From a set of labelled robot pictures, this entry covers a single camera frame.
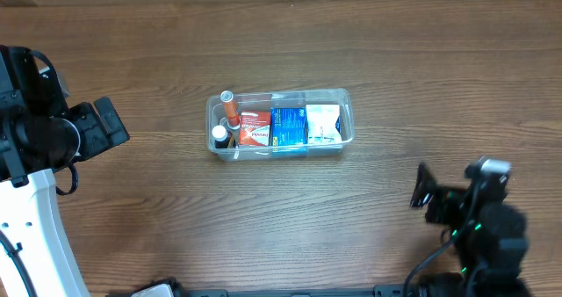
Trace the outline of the clear plastic container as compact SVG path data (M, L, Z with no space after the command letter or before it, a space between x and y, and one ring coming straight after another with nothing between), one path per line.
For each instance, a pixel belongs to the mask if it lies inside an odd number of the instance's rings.
M341 152L355 135L345 89L237 93L206 104L207 148L224 161Z

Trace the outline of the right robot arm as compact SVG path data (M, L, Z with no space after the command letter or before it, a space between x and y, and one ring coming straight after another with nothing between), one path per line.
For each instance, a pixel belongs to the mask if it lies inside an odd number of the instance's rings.
M410 206L425 206L426 222L444 225L449 240L407 275L403 296L530 295L520 279L529 248L527 219L504 203L510 174L510 163L482 157L465 168L470 184L462 188L438 184L429 167L419 164ZM450 247L461 272L421 276L414 285L414 276Z

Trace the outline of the white medicine box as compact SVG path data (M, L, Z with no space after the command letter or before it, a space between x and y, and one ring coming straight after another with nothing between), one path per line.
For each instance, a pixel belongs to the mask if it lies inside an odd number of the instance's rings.
M342 141L339 105L307 105L306 121L308 144Z

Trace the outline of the dark bottle white cap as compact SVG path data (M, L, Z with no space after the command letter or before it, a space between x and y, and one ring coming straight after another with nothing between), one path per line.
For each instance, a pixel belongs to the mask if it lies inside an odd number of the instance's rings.
M213 127L212 137L217 149L230 149L235 146L234 134L222 125Z

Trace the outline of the blue medicine box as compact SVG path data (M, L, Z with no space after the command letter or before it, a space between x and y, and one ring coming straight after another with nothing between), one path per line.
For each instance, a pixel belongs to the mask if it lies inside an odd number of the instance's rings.
M300 108L272 108L271 140L274 147L306 144L306 110Z

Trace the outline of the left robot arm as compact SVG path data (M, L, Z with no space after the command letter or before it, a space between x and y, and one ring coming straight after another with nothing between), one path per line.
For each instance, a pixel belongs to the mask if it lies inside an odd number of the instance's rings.
M1 48L1 280L9 296L86 296L58 206L55 173L129 140L111 100L68 106L53 64Z

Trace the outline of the red medicine box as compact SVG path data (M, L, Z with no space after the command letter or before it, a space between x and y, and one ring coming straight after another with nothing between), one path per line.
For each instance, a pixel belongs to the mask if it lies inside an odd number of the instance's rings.
M271 114L269 112L242 112L240 116L240 146L268 146Z

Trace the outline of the orange tube bottle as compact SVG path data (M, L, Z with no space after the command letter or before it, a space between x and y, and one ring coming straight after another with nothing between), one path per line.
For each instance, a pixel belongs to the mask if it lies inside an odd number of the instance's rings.
M220 94L220 100L225 110L228 125L232 129L240 128L240 116L236 110L236 102L234 100L234 94L232 91L222 91Z

